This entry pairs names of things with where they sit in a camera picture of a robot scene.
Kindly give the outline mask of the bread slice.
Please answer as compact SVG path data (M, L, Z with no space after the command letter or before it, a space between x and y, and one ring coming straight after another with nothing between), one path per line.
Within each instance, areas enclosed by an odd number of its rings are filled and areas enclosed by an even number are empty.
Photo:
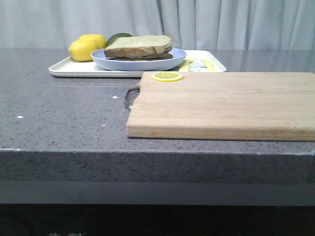
M152 60L165 60L165 59L172 59L173 55L168 53L165 55L161 55L160 57L153 57L153 56L148 56L148 57L111 57L111 58L106 58L109 60L121 60L121 61L152 61Z
M119 37L104 49L107 58L160 58L173 48L173 40L167 35Z

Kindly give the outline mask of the light blue round plate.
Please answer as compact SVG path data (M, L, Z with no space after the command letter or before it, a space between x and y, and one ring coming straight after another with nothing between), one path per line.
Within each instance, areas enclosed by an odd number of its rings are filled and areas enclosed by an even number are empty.
M91 53L93 61L100 67L111 71L165 71L181 65L187 53L173 48L169 54L173 57L161 60L114 60L107 59L103 49Z

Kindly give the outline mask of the white rectangular tray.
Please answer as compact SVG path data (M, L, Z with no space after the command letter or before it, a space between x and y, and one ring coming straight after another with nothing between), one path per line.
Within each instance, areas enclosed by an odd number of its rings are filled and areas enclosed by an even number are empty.
M204 50L186 50L187 57L193 62L189 66L190 72L207 72L202 59L213 63L217 72L227 71L210 52ZM67 57L49 68L52 75L57 77L92 77L92 78L140 78L142 71L110 71L98 66L93 61L78 62Z

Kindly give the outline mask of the lemon slice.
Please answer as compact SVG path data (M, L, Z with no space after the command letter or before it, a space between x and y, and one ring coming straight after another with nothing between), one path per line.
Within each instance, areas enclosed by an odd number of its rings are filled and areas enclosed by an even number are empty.
M152 79L160 82L175 82L183 79L183 75L178 72L161 71L154 73Z

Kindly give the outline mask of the yellow plastic fork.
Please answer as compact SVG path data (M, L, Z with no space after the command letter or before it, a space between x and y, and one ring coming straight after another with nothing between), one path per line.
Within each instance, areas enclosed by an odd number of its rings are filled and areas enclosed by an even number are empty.
M189 72L190 64L193 62L193 58L186 57L182 63L182 65L179 67L178 71L182 72Z

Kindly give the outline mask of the yellow plastic knife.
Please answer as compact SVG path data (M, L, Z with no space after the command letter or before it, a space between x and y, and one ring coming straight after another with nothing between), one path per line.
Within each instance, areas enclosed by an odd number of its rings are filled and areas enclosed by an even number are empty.
M201 62L203 63L202 68L206 68L207 71L218 72L216 65L211 60L201 59Z

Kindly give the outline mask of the green lime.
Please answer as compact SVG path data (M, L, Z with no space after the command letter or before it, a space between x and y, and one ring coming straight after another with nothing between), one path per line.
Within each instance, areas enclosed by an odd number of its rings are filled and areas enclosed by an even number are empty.
M114 34L112 35L106 42L106 47L109 46L110 44L112 44L115 40L117 40L118 38L121 38L121 37L132 37L131 34L129 33L125 33L125 32L120 32L120 33L117 33L117 34Z

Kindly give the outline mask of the rear yellow lemon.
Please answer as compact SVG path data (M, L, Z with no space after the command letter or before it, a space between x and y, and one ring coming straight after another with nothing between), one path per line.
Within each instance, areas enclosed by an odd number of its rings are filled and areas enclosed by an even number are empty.
M79 40L92 40L100 49L105 48L107 40L101 34L84 34L78 38Z

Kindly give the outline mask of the yellow lemon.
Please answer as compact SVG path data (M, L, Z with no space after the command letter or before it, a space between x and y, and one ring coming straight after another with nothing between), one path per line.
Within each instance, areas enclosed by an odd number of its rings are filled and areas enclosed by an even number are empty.
M84 34L78 38L79 40L92 40L100 49L105 48L107 40L101 34Z
M68 48L70 56L75 61L92 61L91 53L100 49L93 40L76 40L71 43Z

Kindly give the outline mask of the front yellow lemon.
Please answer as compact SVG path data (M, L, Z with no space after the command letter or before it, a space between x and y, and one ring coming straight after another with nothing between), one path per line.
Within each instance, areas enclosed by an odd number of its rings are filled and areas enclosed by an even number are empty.
M93 40L76 40L71 43L68 48L70 56L75 61L92 61L91 53L100 49Z

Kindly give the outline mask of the wooden cutting board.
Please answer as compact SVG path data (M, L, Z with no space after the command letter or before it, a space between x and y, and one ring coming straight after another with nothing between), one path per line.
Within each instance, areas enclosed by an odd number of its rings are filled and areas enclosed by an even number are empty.
M185 72L160 82L145 72L127 123L129 137L314 141L311 72Z

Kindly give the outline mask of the white curtain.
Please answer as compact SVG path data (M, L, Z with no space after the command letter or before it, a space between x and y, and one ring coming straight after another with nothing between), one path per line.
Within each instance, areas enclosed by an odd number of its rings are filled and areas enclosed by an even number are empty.
M312 0L3 0L3 48L66 48L83 34L165 34L200 50L313 50Z

